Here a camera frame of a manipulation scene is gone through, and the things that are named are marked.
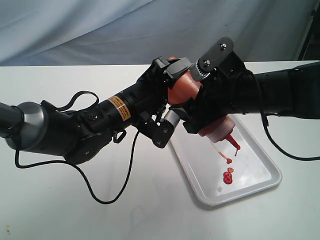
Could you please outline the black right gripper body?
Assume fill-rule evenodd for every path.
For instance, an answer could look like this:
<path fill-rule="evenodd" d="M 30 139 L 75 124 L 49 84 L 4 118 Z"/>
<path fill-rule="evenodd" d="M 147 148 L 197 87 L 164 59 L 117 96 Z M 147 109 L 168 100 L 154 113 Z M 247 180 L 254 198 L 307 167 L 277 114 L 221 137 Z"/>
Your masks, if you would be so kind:
<path fill-rule="evenodd" d="M 190 120 L 183 123 L 190 134 L 228 114 L 260 112 L 261 90 L 254 74 L 232 52 L 207 78 L 194 103 L 185 106 Z"/>

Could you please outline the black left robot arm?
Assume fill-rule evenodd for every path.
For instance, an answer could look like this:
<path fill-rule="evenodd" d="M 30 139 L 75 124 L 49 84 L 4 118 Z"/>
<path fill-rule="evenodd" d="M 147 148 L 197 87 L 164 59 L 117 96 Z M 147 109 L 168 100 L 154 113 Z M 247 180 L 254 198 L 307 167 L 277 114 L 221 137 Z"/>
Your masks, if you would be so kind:
<path fill-rule="evenodd" d="M 63 107 L 47 101 L 1 104 L 0 136 L 14 150 L 61 156 L 74 165 L 91 160 L 110 142 L 120 143 L 129 126 L 162 149 L 179 122 L 166 112 L 168 90 L 191 65 L 185 57 L 158 57 L 135 84 L 81 110 L 72 110 L 80 92 Z"/>

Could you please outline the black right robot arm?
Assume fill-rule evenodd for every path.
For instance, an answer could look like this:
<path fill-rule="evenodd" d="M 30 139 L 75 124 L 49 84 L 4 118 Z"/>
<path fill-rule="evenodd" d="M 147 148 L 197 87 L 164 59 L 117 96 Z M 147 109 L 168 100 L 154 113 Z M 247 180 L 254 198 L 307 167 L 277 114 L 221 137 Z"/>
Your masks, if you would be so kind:
<path fill-rule="evenodd" d="M 319 119 L 320 64 L 254 74 L 231 52 L 226 56 L 202 56 L 196 63 L 202 86 L 188 108 L 186 131 L 201 129 L 228 114 Z"/>

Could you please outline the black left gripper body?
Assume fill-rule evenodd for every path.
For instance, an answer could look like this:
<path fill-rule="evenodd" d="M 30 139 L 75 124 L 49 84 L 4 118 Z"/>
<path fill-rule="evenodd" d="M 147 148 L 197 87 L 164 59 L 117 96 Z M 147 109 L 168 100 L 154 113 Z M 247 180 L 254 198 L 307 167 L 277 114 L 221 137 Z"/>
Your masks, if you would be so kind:
<path fill-rule="evenodd" d="M 153 135 L 168 102 L 168 76 L 170 65 L 164 57 L 154 59 L 149 68 L 138 78 L 138 121 L 135 127 L 143 135 Z"/>

